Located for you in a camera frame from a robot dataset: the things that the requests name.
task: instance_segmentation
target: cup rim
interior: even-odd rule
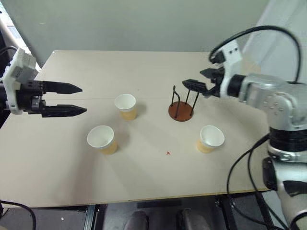
[[[129,96],[130,98],[132,98],[133,103],[131,104],[131,106],[129,106],[129,107],[120,107],[120,106],[118,106],[118,100],[119,100],[121,97],[125,97],[125,96]],[[123,112],[129,112],[129,111],[131,111],[131,110],[134,108],[134,106],[135,106],[135,104],[136,104],[136,99],[135,99],[135,97],[134,97],[132,94],[130,94],[130,93],[123,93],[123,94],[121,94],[121,95],[119,95],[119,96],[117,96],[117,97],[115,98],[114,104],[115,104],[115,106],[116,106],[117,109],[119,109],[119,110],[121,110],[121,111],[123,111]]]
[[[90,137],[90,134],[91,134],[95,129],[99,129],[99,128],[107,128],[108,130],[110,130],[110,131],[111,131],[111,138],[110,138],[110,140],[109,140],[106,144],[104,144],[104,145],[99,145],[99,146],[95,146],[95,145],[93,145],[93,144],[90,142],[89,137]],[[102,149],[106,149],[106,148],[108,148],[108,147],[112,144],[113,140],[114,140],[114,130],[113,130],[110,126],[106,126],[106,125],[96,126],[96,127],[92,128],[91,131],[89,131],[89,133],[87,134],[87,143],[88,143],[90,146],[92,146],[93,148],[95,148],[95,149],[101,149],[101,150],[102,150]]]
[[[203,132],[203,130],[204,130],[205,128],[208,128],[208,127],[214,127],[215,130],[216,130],[219,134],[221,134],[221,137],[222,137],[222,138],[221,138],[221,141],[219,142],[219,144],[217,144],[217,145],[210,145],[210,144],[206,143],[205,140],[203,139],[202,132]],[[209,147],[209,148],[216,148],[216,147],[219,147],[219,146],[221,146],[221,145],[224,144],[224,142],[225,142],[225,135],[224,135],[224,133],[223,133],[218,127],[213,126],[213,125],[207,125],[207,126],[204,126],[204,127],[201,128],[200,139],[201,139],[201,142],[202,142],[202,144],[203,144],[204,146],[207,146],[207,147]]]

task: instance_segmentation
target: beige table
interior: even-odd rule
[[[52,207],[225,193],[231,165],[268,128],[265,115],[235,99],[200,97],[191,120],[181,123],[168,116],[174,84],[185,98],[182,80],[207,81],[198,73],[209,67],[206,56],[56,51],[37,78],[71,82],[84,92],[50,94],[47,103],[75,104],[88,111],[68,118],[10,115],[0,130],[0,198]],[[122,120],[114,107],[114,98],[124,92],[137,98],[139,115],[134,121]],[[98,153],[86,143],[89,130],[101,124],[115,131],[119,149],[113,155]],[[226,141],[215,152],[203,154],[195,144],[201,127],[209,124],[218,126]],[[260,189],[265,188],[265,155],[261,147],[252,160]],[[234,171],[231,190],[251,189],[242,162]]]

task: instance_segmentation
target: paper cup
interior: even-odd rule
[[[215,126],[204,126],[197,142],[197,149],[203,153],[209,153],[221,146],[225,141],[222,131]]]
[[[115,101],[115,106],[119,109],[120,115],[127,121],[134,120],[136,117],[136,100],[131,94],[125,93],[118,96]]]
[[[112,154],[117,149],[114,131],[109,126],[97,126],[87,135],[87,143],[104,154]]]

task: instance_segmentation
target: wire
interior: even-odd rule
[[[253,180],[253,177],[251,175],[251,170],[250,170],[250,160],[251,160],[251,156],[253,154],[253,150],[250,151],[249,156],[248,156],[248,176],[250,179],[250,182],[252,183],[256,196],[261,197],[261,193],[259,192],[259,190],[257,189],[255,182]],[[264,201],[262,202],[265,207],[272,213],[272,215],[277,219],[277,221],[282,225],[282,227],[284,227],[285,229],[288,229],[288,226],[285,225],[285,223],[276,215],[276,213],[271,209],[271,207]]]
[[[35,217],[35,214],[34,214],[34,212],[31,208],[29,208],[28,206],[23,205],[23,204],[11,202],[11,201],[5,201],[5,200],[1,200],[0,203],[7,204],[7,205],[19,206],[19,207],[26,209],[28,212],[30,212],[31,217],[32,217],[32,230],[36,230],[36,217]]]
[[[296,49],[297,49],[297,70],[296,70],[296,75],[295,75],[295,80],[294,80],[294,84],[297,84],[298,82],[298,78],[300,75],[300,71],[301,71],[301,62],[302,62],[302,52],[301,52],[301,48],[300,48],[300,44],[298,39],[288,30],[283,29],[279,26],[275,26],[275,25],[262,25],[262,26],[256,26],[256,27],[252,27],[249,28],[247,30],[241,31],[233,36],[231,36],[230,38],[224,40],[222,43],[220,43],[218,46],[216,46],[215,48],[213,48],[213,50],[210,52],[209,54],[209,61],[213,62],[213,55],[215,55],[215,53],[217,52],[217,50],[221,47],[223,47],[224,45],[226,45],[227,43],[241,37],[247,34],[250,34],[252,32],[256,32],[256,31],[261,31],[261,30],[274,30],[274,31],[279,31],[282,32],[286,35],[288,35],[295,43]]]
[[[254,149],[256,149],[257,147],[259,147],[260,145],[262,145],[265,141],[267,141],[269,139],[269,134],[265,135],[264,137],[262,137],[260,140],[258,140],[254,146],[249,149],[248,151],[246,151],[245,153],[243,153],[236,161],[235,163],[231,166],[230,168],[230,171],[228,173],[228,176],[227,176],[227,184],[226,184],[226,190],[227,190],[227,196],[228,196],[228,199],[230,201],[230,205],[234,208],[234,210],[236,210],[237,213],[239,213],[241,216],[243,216],[244,218],[250,220],[250,221],[253,221],[255,223],[258,223],[258,224],[261,224],[261,225],[265,225],[267,228],[271,228],[271,229],[277,229],[277,230],[284,230],[282,228],[279,228],[277,226],[274,226],[274,225],[271,225],[271,224],[267,224],[263,221],[260,221],[260,220],[257,220],[257,219],[254,219],[252,217],[249,217],[248,215],[244,214],[240,209],[238,209],[235,204],[232,202],[232,198],[231,198],[231,195],[230,195],[230,192],[229,192],[229,182],[230,182],[230,177],[231,177],[231,174],[232,174],[232,171],[233,169],[235,168],[235,166],[247,155],[249,154],[251,151],[253,151]]]
[[[17,51],[17,48],[16,47],[14,47],[14,46],[7,46],[7,47],[5,47],[5,48],[2,48],[2,49],[0,49],[0,55],[2,55],[2,54],[4,54],[6,51],[8,51],[8,50],[15,50],[15,51]]]

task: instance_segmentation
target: floor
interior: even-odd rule
[[[275,192],[264,193],[264,199],[283,218],[280,201]],[[236,206],[247,215],[263,220],[253,195],[235,199]],[[226,230],[221,209],[215,205],[214,196],[199,196],[183,199],[168,199],[146,202],[109,204],[106,210],[103,230],[122,230],[131,214],[143,210],[149,217],[149,230],[176,230],[176,213],[185,208],[201,212],[212,230]],[[34,209],[37,230],[83,230],[85,211],[60,209]],[[233,212],[238,230],[266,230]],[[0,230],[31,229],[31,218],[27,211],[11,208],[0,219]]]
[[[122,230],[128,218],[136,210],[143,210],[149,217],[149,230],[175,230],[176,213],[185,208],[202,212],[212,229],[226,230],[223,214],[215,206],[214,196],[192,197],[174,201],[173,204],[163,204],[163,201],[160,204],[160,201],[157,202],[157,206],[164,205],[164,207],[152,207],[152,203],[148,202],[148,207],[143,208],[138,208],[138,204],[142,206],[144,202],[109,204],[103,230]]]

